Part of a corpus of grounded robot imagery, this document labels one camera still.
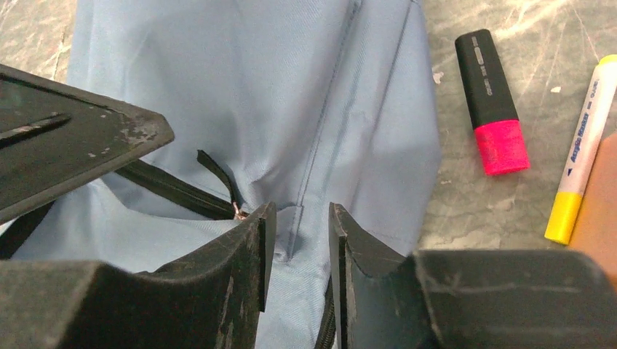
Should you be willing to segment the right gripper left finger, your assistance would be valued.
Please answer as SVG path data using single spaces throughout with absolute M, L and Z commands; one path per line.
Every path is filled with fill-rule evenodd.
M 1 237 L 3 348 L 253 348 L 265 310 L 276 207 L 152 273 L 98 261 L 17 261 L 47 209 Z

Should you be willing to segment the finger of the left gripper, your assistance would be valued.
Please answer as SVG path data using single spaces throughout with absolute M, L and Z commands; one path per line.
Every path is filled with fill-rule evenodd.
M 172 142 L 162 114 L 1 66 L 1 222 Z

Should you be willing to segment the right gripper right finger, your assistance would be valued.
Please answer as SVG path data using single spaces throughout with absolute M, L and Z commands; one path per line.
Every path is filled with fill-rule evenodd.
M 614 348 L 616 292 L 570 250 L 402 256 L 329 208 L 339 348 Z

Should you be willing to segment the blue-grey backpack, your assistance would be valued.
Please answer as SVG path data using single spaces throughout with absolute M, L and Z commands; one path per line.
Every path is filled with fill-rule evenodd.
M 144 161 L 175 189 L 276 204 L 258 348 L 333 348 L 328 213 L 416 248 L 440 163 L 420 1 L 80 1 L 73 87 L 161 113 Z

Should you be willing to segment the orange plastic desk organizer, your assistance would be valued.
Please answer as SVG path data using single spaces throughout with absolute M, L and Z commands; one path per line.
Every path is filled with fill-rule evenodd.
M 586 254 L 616 285 L 616 134 L 601 141 L 568 246 Z

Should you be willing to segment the yellow pen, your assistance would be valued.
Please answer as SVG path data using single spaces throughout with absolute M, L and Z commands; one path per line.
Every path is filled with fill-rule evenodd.
M 616 55 L 595 67 L 554 197 L 544 238 L 568 245 L 616 93 Z

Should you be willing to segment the pink highlighter marker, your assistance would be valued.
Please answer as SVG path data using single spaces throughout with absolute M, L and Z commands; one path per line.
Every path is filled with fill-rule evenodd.
M 491 32 L 479 29 L 459 36 L 455 52 L 485 174 L 528 169 L 520 120 Z

